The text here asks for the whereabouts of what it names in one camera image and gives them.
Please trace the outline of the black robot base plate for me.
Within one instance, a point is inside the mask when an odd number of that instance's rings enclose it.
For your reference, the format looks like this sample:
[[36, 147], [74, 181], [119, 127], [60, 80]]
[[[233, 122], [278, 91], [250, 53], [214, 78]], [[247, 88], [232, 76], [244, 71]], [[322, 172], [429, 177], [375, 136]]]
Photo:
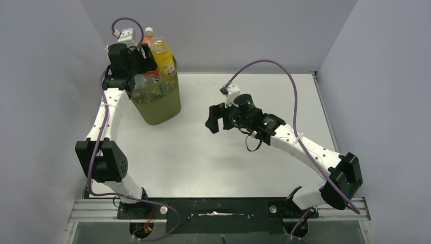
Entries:
[[119, 202], [117, 218], [130, 220], [129, 230], [146, 238], [155, 231], [170, 234], [293, 234], [308, 232], [315, 208], [301, 210], [286, 197], [151, 198], [146, 207]]

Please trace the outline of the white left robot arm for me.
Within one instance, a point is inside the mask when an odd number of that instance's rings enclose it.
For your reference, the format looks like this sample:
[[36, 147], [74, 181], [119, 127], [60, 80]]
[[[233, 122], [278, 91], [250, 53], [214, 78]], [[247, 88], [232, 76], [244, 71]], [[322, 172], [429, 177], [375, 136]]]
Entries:
[[133, 29], [114, 30], [113, 34], [118, 40], [108, 46], [110, 64], [99, 80], [98, 113], [85, 139], [76, 142], [75, 152], [90, 195], [118, 196], [123, 204], [146, 207], [147, 193], [129, 175], [128, 159], [116, 143], [120, 121], [145, 56], [133, 39]]

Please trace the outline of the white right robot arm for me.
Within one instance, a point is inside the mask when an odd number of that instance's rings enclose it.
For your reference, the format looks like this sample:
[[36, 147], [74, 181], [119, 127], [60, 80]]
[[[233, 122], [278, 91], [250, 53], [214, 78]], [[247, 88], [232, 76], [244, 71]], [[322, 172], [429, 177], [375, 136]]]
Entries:
[[315, 187], [296, 187], [287, 197], [286, 211], [298, 217], [306, 209], [328, 204], [359, 213], [352, 198], [363, 183], [359, 159], [352, 153], [342, 155], [320, 146], [295, 131], [293, 126], [254, 105], [250, 94], [242, 94], [235, 85], [222, 89], [226, 100], [209, 107], [205, 126], [218, 133], [219, 119], [223, 130], [238, 129], [260, 143], [280, 149], [313, 169], [322, 181]]

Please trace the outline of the orange label tea bottle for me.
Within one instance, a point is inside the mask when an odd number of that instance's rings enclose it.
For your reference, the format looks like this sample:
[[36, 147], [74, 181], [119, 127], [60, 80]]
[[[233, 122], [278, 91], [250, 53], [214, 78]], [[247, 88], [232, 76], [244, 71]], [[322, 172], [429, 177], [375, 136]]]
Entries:
[[[151, 27], [146, 27], [143, 43], [148, 44], [148, 46], [150, 47], [153, 37], [154, 37], [153, 29]], [[160, 77], [159, 67], [158, 67], [158, 73], [156, 75]]]

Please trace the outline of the yellow juice bottle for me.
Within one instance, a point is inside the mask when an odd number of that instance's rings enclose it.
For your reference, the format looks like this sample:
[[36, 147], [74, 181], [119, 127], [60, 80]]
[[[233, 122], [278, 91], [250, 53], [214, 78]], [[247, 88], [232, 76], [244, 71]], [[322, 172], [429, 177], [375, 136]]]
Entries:
[[164, 39], [154, 38], [150, 49], [163, 77], [171, 75], [175, 70], [175, 63], [169, 43]]

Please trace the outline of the large clear plastic bottle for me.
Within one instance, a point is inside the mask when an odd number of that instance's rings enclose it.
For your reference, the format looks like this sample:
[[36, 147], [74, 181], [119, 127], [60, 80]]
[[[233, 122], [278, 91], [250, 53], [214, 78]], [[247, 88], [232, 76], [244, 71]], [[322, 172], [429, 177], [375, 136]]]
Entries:
[[134, 77], [134, 89], [140, 89], [159, 82], [161, 79], [155, 74], [137, 74]]

